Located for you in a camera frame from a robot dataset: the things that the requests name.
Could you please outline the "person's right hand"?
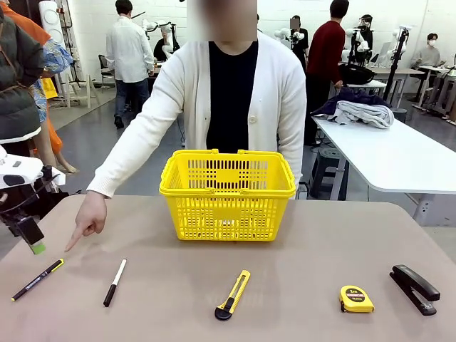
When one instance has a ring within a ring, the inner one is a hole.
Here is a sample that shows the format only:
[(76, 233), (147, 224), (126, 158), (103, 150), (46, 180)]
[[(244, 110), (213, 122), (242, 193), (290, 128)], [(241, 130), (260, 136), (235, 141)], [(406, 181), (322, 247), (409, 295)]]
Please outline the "person's right hand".
[(65, 252), (69, 252), (81, 237), (100, 234), (105, 226), (106, 217), (105, 196), (88, 191), (76, 215), (76, 227), (66, 245)]

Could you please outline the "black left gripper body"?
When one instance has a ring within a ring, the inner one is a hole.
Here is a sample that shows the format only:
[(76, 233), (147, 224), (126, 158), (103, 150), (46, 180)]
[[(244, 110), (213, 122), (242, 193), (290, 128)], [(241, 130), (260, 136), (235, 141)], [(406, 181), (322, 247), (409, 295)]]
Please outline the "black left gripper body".
[(22, 237), (19, 229), (19, 222), (21, 220), (22, 214), (20, 209), (1, 210), (1, 221), (15, 237)]

